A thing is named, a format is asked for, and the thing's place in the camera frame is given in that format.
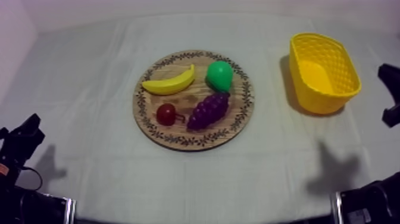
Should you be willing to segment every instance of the yellow basket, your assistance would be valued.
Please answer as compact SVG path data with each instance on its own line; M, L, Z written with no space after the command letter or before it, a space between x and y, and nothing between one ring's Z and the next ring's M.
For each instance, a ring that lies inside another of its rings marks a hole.
M361 90L345 47L332 38L297 34L290 40L289 58L298 101L310 112L338 111Z

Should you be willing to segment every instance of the green pear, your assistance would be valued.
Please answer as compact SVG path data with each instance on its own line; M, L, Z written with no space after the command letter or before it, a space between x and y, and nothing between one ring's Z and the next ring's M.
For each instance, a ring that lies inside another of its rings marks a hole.
M208 66L206 82L218 92L229 92L233 69L225 61L216 61Z

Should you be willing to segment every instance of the cherry stem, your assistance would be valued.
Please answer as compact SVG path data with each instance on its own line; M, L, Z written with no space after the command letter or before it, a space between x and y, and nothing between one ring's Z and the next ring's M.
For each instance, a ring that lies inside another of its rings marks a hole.
M179 117L179 118L181 118L182 119L182 123L184 124L185 123L185 121L186 121L186 118L184 117L184 115L181 115L181 114L175 114L177 117Z

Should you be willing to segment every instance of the wooden plate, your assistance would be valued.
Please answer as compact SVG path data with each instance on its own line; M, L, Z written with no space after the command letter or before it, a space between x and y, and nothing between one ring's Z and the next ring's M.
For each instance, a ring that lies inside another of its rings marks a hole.
M234 70L225 117L199 131L187 130L180 120L172 126L159 125L155 113L160 105L173 104L177 113L187 120L197 103L214 92L206 85L205 75L208 66L215 61L226 61ZM191 64L195 65L196 78L184 91L158 96L142 87L145 80L169 79L189 69ZM209 51L181 51L160 59L139 79L133 96L133 115L144 134L162 146L179 151L208 150L229 141L244 128L253 109L254 90L247 74L229 58Z

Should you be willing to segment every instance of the red cherry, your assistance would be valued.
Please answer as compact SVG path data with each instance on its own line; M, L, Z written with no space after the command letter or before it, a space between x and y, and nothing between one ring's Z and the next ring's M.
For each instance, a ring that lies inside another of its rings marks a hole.
M171 126L175 124L176 117L182 117L185 122L185 117L176 113L175 107L172 104L163 104L157 109L157 122L161 125Z

